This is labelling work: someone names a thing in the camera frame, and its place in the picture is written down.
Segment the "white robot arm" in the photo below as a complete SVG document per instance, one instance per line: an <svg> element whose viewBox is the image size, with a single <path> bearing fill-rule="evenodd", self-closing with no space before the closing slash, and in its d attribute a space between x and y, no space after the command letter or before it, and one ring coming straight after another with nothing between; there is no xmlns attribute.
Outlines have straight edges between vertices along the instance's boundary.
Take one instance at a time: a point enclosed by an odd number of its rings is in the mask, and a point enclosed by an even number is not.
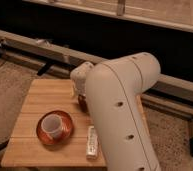
<svg viewBox="0 0 193 171"><path fill-rule="evenodd" d="M141 52L72 70L77 95L85 97L108 171L161 171L137 96L159 79L156 57Z"/></svg>

